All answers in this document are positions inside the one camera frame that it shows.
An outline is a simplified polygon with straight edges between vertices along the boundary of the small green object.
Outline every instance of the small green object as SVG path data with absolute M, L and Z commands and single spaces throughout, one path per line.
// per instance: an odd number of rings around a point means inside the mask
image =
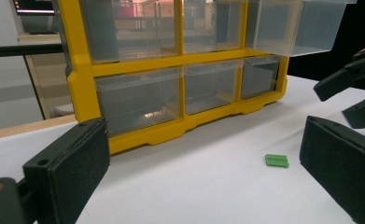
M 289 167 L 287 156 L 267 154 L 265 159 L 268 166 Z

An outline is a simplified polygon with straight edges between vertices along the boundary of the yellow storage organizer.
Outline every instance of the yellow storage organizer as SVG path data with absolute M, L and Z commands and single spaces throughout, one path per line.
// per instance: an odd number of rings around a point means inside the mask
M 283 97 L 288 57 L 247 49 L 248 2 L 59 0 L 78 122 L 111 153 L 156 145 Z

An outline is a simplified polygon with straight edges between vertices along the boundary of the yellow frame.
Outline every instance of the yellow frame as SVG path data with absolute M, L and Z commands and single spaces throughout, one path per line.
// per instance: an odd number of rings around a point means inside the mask
M 73 66 L 67 82 L 78 122 L 101 117 L 97 100 L 94 79 L 109 75 L 133 73 L 163 67 L 186 65 L 190 63 L 210 63 L 215 61 L 240 59 L 250 56 L 267 55 L 253 49 L 245 49 L 246 18 L 248 3 L 242 7 L 240 48 L 201 54 L 184 54 L 183 52 L 183 18 L 182 2 L 175 0 L 176 29 L 178 54 L 172 57 L 149 59 L 123 63 L 92 63 L 88 49 L 86 34 L 81 17 L 78 0 L 59 0 L 60 13 L 63 19 L 65 37 Z M 187 115 L 185 113 L 184 78 L 180 78 L 180 110 L 178 119 L 146 127 L 140 130 L 109 137 L 111 154 L 144 144 L 156 145 L 179 136 L 196 126 L 234 114 L 248 114 L 262 109 L 265 105 L 281 99 L 287 87 L 287 70 L 289 57 L 281 58 L 275 91 L 241 100 L 242 69 L 239 69 L 236 81 L 234 102 L 201 113 Z

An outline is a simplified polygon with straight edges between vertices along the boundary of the white tabletop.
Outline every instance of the white tabletop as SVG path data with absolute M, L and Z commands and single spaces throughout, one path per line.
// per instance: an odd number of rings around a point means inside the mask
M 77 223 L 354 223 L 300 165 L 299 152 L 308 115 L 348 126 L 342 111 L 365 91 L 320 102 L 315 84 L 288 77 L 285 97 L 258 112 L 112 157 Z M 0 177 L 20 180 L 22 165 L 74 125 L 0 138 Z M 287 155 L 289 168 L 266 166 L 269 153 Z

